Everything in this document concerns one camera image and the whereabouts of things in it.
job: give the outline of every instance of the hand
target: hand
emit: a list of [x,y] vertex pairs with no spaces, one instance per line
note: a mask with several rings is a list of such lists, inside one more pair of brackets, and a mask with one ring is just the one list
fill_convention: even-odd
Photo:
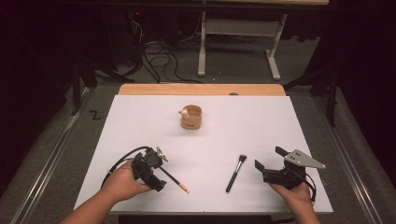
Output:
[[269,185],[283,198],[297,223],[319,223],[311,202],[309,187],[305,183],[291,190],[277,184]]
[[149,190],[148,185],[140,184],[134,180],[132,161],[127,161],[107,179],[99,192],[110,195],[115,203],[118,203]]

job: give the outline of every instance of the black brush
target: black brush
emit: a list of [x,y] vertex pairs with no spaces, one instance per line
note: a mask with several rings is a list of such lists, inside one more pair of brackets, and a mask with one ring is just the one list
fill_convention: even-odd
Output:
[[233,177],[231,177],[230,183],[228,184],[227,189],[225,190],[227,193],[230,192],[230,189],[233,186],[233,182],[235,181],[236,175],[238,174],[239,168],[241,168],[242,163],[246,159],[247,159],[247,156],[245,156],[245,155],[240,155],[239,156],[238,165],[236,166],[235,172],[233,172]]

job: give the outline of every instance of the small brown basket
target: small brown basket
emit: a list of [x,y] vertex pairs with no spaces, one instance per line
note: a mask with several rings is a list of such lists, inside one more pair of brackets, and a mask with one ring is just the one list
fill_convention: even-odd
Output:
[[186,105],[183,110],[188,111],[187,116],[181,116],[181,127],[189,130],[197,130],[201,127],[202,109],[198,105]]

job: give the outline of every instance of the brush tip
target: brush tip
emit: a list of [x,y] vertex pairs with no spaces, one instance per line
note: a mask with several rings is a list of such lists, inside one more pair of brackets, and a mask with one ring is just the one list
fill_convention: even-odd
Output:
[[239,160],[240,160],[241,162],[244,162],[246,159],[247,159],[247,156],[246,156],[246,155],[240,155],[240,156],[239,156]]

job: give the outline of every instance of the desk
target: desk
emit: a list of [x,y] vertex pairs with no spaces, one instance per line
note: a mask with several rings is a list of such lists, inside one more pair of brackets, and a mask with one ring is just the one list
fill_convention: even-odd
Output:
[[[329,0],[212,0],[210,2],[239,2],[253,4],[282,4],[282,5],[328,5]],[[282,14],[279,21],[240,21],[240,20],[219,20],[207,19],[206,12],[202,12],[201,23],[201,47],[198,61],[198,76],[205,75],[206,50],[205,40],[206,34],[216,35],[252,35],[252,36],[271,36],[274,42],[270,49],[265,51],[271,74],[274,80],[280,80],[280,74],[276,66],[275,52],[287,14]]]
[[[112,214],[288,213],[283,200],[262,182],[262,174],[254,167],[254,160],[258,160],[270,169],[281,169],[283,160],[275,153],[275,146],[288,151],[299,148],[310,155],[290,98],[279,87],[246,84],[239,89],[237,84],[125,84],[110,108],[76,206],[99,190],[106,170],[120,157],[136,147],[149,146],[161,148],[169,160],[163,168],[191,193],[183,191],[157,169],[154,174],[167,182],[165,187],[160,192],[153,190],[116,204]],[[256,89],[272,95],[258,95]],[[248,90],[254,95],[242,95],[248,94]],[[221,95],[222,92],[240,95]],[[177,111],[187,104],[203,109],[199,130],[180,127]],[[246,111],[255,111],[255,114],[242,117]],[[246,154],[247,160],[231,192],[226,193],[240,154]],[[318,171],[308,168],[307,172],[318,187],[315,209],[319,213],[332,212]]]

